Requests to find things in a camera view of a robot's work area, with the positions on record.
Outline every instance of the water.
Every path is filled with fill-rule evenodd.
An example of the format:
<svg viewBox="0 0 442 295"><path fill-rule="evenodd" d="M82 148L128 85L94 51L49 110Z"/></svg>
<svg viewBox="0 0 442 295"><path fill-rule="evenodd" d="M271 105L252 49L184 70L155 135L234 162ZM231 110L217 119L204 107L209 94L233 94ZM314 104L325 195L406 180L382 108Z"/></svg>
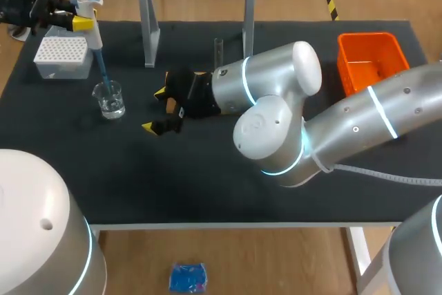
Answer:
<svg viewBox="0 0 442 295"><path fill-rule="evenodd" d="M98 103L103 116L109 120L118 119L126 112L121 95L100 99Z"/></svg>

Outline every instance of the cable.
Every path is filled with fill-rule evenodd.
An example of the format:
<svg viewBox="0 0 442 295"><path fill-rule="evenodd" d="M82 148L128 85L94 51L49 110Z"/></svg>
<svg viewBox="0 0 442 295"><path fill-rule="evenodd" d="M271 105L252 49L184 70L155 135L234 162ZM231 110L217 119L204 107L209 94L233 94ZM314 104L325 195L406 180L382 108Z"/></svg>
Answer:
<svg viewBox="0 0 442 295"><path fill-rule="evenodd" d="M375 178L380 178L384 180L400 182L405 184L412 184L416 186L442 186L441 179L423 179L423 178L407 178L405 176L392 175L388 173L381 173L377 171L373 171L371 169L362 169L360 167L348 166L336 164L334 165L334 169L339 169L341 171L359 173L368 176L374 176Z"/></svg>

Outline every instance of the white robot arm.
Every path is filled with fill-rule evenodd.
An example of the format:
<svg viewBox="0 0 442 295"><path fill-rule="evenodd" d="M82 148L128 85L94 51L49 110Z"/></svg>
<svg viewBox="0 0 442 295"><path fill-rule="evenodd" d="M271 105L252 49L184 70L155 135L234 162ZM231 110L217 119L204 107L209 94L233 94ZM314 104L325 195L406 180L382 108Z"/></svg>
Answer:
<svg viewBox="0 0 442 295"><path fill-rule="evenodd" d="M215 70L223 113L245 112L233 131L241 154L295 187L340 160L442 117L442 65L413 68L345 98L308 122L304 101L320 89L313 48L296 42Z"/></svg>

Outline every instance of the test tube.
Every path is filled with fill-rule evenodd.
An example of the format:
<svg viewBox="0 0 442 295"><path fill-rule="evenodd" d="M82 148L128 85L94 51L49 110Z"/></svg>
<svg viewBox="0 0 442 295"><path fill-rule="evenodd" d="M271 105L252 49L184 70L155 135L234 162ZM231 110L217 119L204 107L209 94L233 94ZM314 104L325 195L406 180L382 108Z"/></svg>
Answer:
<svg viewBox="0 0 442 295"><path fill-rule="evenodd" d="M223 64L224 57L224 42L222 38L215 38L213 41L215 48L215 69L221 67Z"/></svg>

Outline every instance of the table leg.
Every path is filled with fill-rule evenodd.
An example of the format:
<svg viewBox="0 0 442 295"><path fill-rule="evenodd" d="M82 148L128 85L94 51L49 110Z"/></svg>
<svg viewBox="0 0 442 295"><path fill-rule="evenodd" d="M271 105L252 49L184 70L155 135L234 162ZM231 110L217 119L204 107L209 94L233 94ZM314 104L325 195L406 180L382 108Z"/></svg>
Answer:
<svg viewBox="0 0 442 295"><path fill-rule="evenodd" d="M383 248L378 252L365 273L358 278L356 288L359 295L373 295L386 281L383 266Z"/></svg>
<svg viewBox="0 0 442 295"><path fill-rule="evenodd" d="M368 252L364 229L362 227L348 227L345 231L347 232L354 271L357 279L359 279L372 261Z"/></svg>
<svg viewBox="0 0 442 295"><path fill-rule="evenodd" d="M90 226L90 229L92 230L92 234L94 234L95 239L98 241L99 229L97 229L95 226Z"/></svg>

